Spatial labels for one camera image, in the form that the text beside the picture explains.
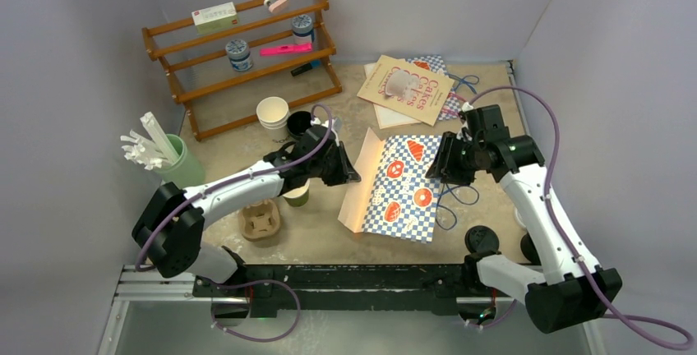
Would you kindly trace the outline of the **blue checkered paper bag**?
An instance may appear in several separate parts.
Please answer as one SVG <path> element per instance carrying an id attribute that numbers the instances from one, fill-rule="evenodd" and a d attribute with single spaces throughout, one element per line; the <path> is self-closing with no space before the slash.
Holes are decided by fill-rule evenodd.
<path id="1" fill-rule="evenodd" d="M 354 165 L 361 181 L 348 184 L 338 221 L 353 233 L 431 242 L 440 198 L 448 194 L 458 198 L 457 186 L 426 177 L 440 141 L 434 135 L 382 140 L 368 129 Z"/>

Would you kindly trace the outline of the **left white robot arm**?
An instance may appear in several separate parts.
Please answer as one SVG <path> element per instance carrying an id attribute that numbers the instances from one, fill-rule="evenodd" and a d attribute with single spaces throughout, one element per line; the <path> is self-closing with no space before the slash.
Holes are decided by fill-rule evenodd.
<path id="1" fill-rule="evenodd" d="M 344 143 L 328 126 L 310 127 L 299 141 L 290 141 L 264 155 L 250 168 L 200 186 L 161 185 L 132 230 L 140 247 L 136 264 L 150 260 L 164 278 L 191 273 L 213 281 L 226 297 L 245 285 L 242 258 L 226 247 L 203 241 L 203 232 L 233 212 L 274 199 L 319 178 L 328 186 L 360 182 Z"/>

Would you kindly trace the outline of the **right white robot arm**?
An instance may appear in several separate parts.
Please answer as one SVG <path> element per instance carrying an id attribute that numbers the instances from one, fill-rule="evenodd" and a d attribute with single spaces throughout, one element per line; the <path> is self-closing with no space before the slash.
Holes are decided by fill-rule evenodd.
<path id="1" fill-rule="evenodd" d="M 461 283 L 473 295 L 495 288 L 523 304 L 533 324 L 548 334 L 602 317 L 619 293 L 616 269 L 604 269 L 575 232 L 565 211 L 545 188 L 548 169 L 531 136 L 511 136 L 496 105 L 459 114 L 459 134 L 442 135 L 427 178 L 468 186 L 478 171 L 490 174 L 517 209 L 535 247 L 541 271 L 519 265 L 498 251 L 467 255 Z"/>

